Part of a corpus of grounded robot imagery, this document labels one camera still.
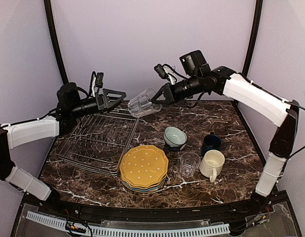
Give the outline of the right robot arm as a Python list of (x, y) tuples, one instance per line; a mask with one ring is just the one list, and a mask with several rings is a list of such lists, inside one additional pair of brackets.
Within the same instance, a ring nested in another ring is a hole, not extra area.
[(157, 64), (154, 67), (158, 75), (168, 82), (155, 94), (152, 103), (169, 105), (199, 93), (215, 92), (245, 104), (277, 126), (263, 172), (246, 204), (249, 213), (259, 213), (269, 202), (287, 162), (295, 155), (292, 150), (302, 107), (297, 101), (281, 98), (228, 67), (211, 69), (200, 50), (181, 56), (180, 61), (187, 74), (180, 82), (175, 81), (173, 74), (176, 71), (170, 65)]

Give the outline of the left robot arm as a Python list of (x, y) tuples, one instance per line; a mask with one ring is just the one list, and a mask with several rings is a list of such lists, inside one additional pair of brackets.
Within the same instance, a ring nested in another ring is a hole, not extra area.
[(44, 206), (53, 215), (61, 215), (64, 204), (52, 187), (17, 166), (10, 157), (10, 150), (44, 138), (66, 135), (77, 124), (77, 119), (96, 113), (107, 113), (116, 108), (126, 97), (126, 93), (103, 89), (81, 99), (82, 88), (69, 82), (57, 91), (57, 107), (47, 115), (25, 122), (0, 124), (0, 180), (6, 181), (25, 193), (45, 201)]

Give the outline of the clear ribbed drinking glass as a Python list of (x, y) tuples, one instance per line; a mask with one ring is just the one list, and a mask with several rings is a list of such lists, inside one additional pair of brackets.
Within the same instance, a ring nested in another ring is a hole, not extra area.
[(128, 102), (128, 110), (135, 118), (144, 117), (161, 110), (160, 104), (154, 104), (152, 98), (156, 91), (148, 88)]

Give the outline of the metal wire dish rack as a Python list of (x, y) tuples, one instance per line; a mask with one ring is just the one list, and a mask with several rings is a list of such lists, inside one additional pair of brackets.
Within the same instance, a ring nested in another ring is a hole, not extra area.
[(122, 102), (109, 113), (78, 119), (70, 134), (57, 139), (53, 153), (75, 167), (117, 176), (138, 123)]

